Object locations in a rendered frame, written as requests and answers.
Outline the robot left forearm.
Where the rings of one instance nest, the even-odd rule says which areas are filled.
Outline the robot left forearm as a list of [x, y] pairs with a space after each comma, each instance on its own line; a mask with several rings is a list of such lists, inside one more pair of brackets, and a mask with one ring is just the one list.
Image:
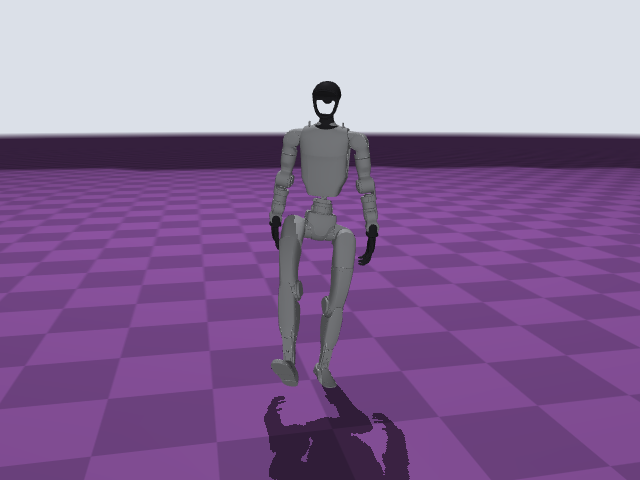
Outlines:
[[367, 232], [369, 231], [369, 226], [372, 224], [375, 224], [377, 226], [377, 232], [379, 231], [379, 224], [377, 223], [378, 212], [377, 212], [377, 206], [376, 206], [376, 192], [375, 192], [374, 180], [373, 180], [373, 186], [374, 186], [373, 192], [369, 194], [364, 194], [364, 196], [360, 197], [363, 205], [364, 220], [366, 221], [365, 228]]

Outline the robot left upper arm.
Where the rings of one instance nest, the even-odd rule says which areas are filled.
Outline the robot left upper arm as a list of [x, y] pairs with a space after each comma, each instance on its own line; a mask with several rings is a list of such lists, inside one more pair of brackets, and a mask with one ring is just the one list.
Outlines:
[[366, 135], [359, 132], [348, 131], [349, 146], [356, 151], [354, 155], [358, 180], [356, 189], [359, 193], [370, 193], [374, 191], [373, 180], [370, 176], [371, 160], [369, 151], [369, 141]]

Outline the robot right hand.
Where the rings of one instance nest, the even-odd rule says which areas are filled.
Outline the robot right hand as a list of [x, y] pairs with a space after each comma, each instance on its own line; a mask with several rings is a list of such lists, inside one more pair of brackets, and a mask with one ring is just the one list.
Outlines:
[[278, 227], [281, 226], [280, 217], [279, 216], [274, 216], [272, 218], [272, 223], [269, 222], [269, 225], [271, 226], [272, 237], [273, 237], [273, 240], [275, 241], [276, 248], [279, 250], [279, 240], [280, 239], [279, 239]]

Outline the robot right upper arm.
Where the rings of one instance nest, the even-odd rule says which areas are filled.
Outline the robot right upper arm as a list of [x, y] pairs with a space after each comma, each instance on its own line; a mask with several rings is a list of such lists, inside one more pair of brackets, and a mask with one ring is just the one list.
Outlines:
[[298, 150], [300, 145], [300, 135], [303, 128], [288, 131], [283, 138], [283, 148], [281, 154], [281, 170], [276, 178], [276, 185], [290, 188], [294, 183], [292, 175]]

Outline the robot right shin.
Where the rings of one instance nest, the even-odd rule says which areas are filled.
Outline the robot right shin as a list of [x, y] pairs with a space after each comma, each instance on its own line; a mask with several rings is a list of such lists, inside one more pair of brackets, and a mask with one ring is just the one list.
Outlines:
[[295, 366], [296, 339], [300, 324], [300, 304], [291, 291], [289, 282], [279, 285], [278, 321], [283, 343], [283, 360]]

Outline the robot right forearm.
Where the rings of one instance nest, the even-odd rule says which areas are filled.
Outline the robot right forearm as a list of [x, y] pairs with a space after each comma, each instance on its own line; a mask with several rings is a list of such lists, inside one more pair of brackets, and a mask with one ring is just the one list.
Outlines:
[[[276, 175], [276, 178], [277, 178], [277, 175]], [[271, 212], [269, 213], [269, 218], [271, 223], [272, 223], [272, 218], [274, 216], [279, 216], [280, 223], [281, 223], [282, 214], [285, 210], [286, 199], [289, 193], [289, 190], [287, 188], [276, 185], [276, 178], [275, 178], [275, 186], [273, 191], [274, 196], [273, 196], [273, 201], [271, 206]]]

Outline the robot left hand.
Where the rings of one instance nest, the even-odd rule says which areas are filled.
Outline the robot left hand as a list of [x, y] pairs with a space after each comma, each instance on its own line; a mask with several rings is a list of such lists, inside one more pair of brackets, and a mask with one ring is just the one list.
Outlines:
[[358, 260], [358, 262], [360, 262], [358, 263], [359, 265], [366, 265], [371, 260], [372, 253], [375, 249], [376, 237], [378, 236], [377, 226], [375, 224], [370, 225], [369, 231], [366, 231], [366, 235], [368, 236], [367, 249], [363, 256], [358, 257], [359, 259], [362, 259]]

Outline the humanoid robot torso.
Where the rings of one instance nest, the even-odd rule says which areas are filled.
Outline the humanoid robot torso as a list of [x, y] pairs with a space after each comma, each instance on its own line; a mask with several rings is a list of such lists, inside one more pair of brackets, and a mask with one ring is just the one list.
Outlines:
[[301, 175], [308, 195], [313, 198], [311, 210], [306, 210], [304, 238], [332, 241], [337, 216], [333, 214], [331, 200], [340, 194], [348, 178], [351, 147], [349, 128], [337, 125], [333, 129], [319, 129], [318, 121], [305, 126], [300, 135]]

